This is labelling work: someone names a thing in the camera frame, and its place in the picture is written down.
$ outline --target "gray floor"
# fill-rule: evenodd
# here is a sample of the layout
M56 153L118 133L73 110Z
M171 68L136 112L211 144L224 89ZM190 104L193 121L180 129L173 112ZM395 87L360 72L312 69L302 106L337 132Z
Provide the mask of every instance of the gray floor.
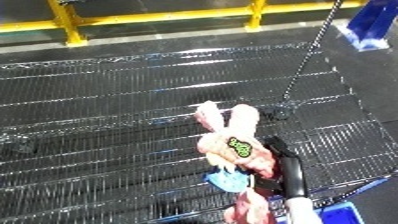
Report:
M105 3L100 4L104 4L103 7L98 7L95 12L90 11L89 9L83 9L87 6L81 6L82 9L79 8L78 10L82 13L84 10L87 10L86 12L92 13L92 15L104 15L108 12L104 9L108 5L105 5ZM132 9L137 9L139 7L142 7L142 5L131 6ZM40 10L43 9L37 9L35 10L35 12L41 12ZM118 13L124 13L125 11L123 10L130 9L124 8L120 10L122 11L118 11ZM10 14L2 15L6 15L2 17L2 21L15 21L15 18L9 16ZM48 14L46 15L44 13L40 13L40 15L43 16L43 19L46 19L48 17ZM220 22L220 20L205 20L198 22L198 24L201 24L204 29L208 29L208 27L213 27L212 25L214 24L217 24L217 26L218 24L224 24L222 25L223 28L239 27L241 21L245 21L245 19L246 18L226 19L222 23ZM282 21L282 16L274 16L273 19L275 23L279 23L280 21ZM190 26L192 26L192 24L186 23L172 24L179 24L179 30L186 30L189 29ZM154 28L155 26L153 25L132 26L136 27L136 30L141 29L142 32L146 33L156 33L160 32L161 30L161 28ZM127 26L113 26L112 29L118 29L119 34L124 33L130 35L131 32L127 32L126 27ZM98 34L98 36L115 35L109 30L107 31L108 33L106 33L106 30L107 29L105 27L102 27L99 30L92 31L92 33L93 36L95 36L95 34ZM190 37L183 39L168 39L114 45L102 45L80 49L54 49L45 51L36 50L26 53L2 54L0 55L0 63L79 59L89 57L183 51L198 48L220 48L251 45L256 46L264 44L300 42L310 40L315 35L316 31L317 29L313 28L301 28L288 31L262 32L255 34L242 33L225 36L209 35L205 37ZM62 40L63 38L63 34L60 31L50 31L43 33L25 32L24 34L16 34L16 36L17 38L15 38L15 34L3 35L0 38L0 40L2 40L2 46L20 45L21 41L27 42L27 37L32 36L36 38L37 42ZM389 35L389 40L393 46L398 45L398 27L395 26L392 29ZM343 37L339 36L339 33L336 29L332 29L328 33L328 36L324 41L324 49L326 54L330 56L332 64L335 64L337 66L338 70L341 71L347 82L358 93L365 107L376 115L376 117L383 123L384 127L398 141L398 104L395 103L395 99L398 97L398 66L396 66L398 63L398 51L396 51L396 49L393 47L389 50L357 53ZM396 208L398 207L398 200L396 200L398 190L396 184L397 180L392 180L379 188L366 192L365 194L353 199L354 203L358 206L360 213L364 217L367 224L396 223L396 220L398 218L398 214L395 212Z

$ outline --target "concrete floor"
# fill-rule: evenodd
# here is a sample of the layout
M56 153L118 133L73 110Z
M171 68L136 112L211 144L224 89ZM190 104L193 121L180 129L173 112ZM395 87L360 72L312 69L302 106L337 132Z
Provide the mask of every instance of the concrete floor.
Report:
M167 2L152 3L151 1L118 0L93 1L87 5L79 5L77 11L81 15L98 16L109 13L156 12L169 10ZM3 0L8 8L2 8L0 23L20 21L21 19L49 19L51 13L39 0ZM25 9L19 7L28 4ZM242 0L234 1L201 1L193 8L203 7L233 7L246 4ZM186 9L187 1L179 0L174 4L176 9ZM355 10L345 10L339 18L350 18ZM92 46L67 49L61 43L63 31L39 31L3 34L0 36L0 63L27 62L42 60L80 59L89 57L108 57L154 52L183 51L200 48L237 47L262 44L290 43L310 40L317 29L309 28L325 16L325 12L296 13L289 16L267 16L264 21L265 31L255 34L243 32L241 24L247 18L209 19L192 22L173 22L163 24L134 24L121 26L104 26L83 29L92 39ZM306 27L299 27L297 22L307 22ZM186 33L192 27L200 27L201 31ZM329 32L324 41L325 52L330 55L335 64L363 100L369 111L383 123L390 134L398 141L398 27L395 26L389 34L393 48L389 50L357 53L339 36L336 29ZM353 199L367 224L396 223L398 200L393 195L398 193L397 180L366 192Z

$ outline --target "wire mesh grid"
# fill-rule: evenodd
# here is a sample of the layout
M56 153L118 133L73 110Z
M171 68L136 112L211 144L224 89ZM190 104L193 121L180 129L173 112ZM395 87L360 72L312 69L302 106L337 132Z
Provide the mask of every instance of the wire mesh grid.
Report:
M307 47L1 65L0 222L221 223L234 195L202 181L210 166L195 145L206 130L192 114L206 100L277 102ZM263 117L257 137L298 152L313 192L397 164L396 144L322 52L292 94L296 114Z

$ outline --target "metal rod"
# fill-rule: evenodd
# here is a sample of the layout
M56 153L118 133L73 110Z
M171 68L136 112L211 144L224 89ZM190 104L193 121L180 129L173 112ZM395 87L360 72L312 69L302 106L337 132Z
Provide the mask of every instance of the metal rod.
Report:
M300 75L306 68L308 62L310 61L312 55L314 54L315 50L320 47L320 43L325 36L327 30L329 29L330 25L333 22L334 17L336 16L336 13L339 11L341 8L341 5L343 4L344 0L336 0L333 4L332 9L329 12L329 15L323 22L323 25L321 26L321 29L319 30L318 34L315 37L315 40L311 43L307 54L305 55L303 61L299 65L294 77L290 81L289 85L287 86L284 94L283 94L283 101L288 101L291 98L291 91L293 90L293 87L297 84L297 81L300 78Z

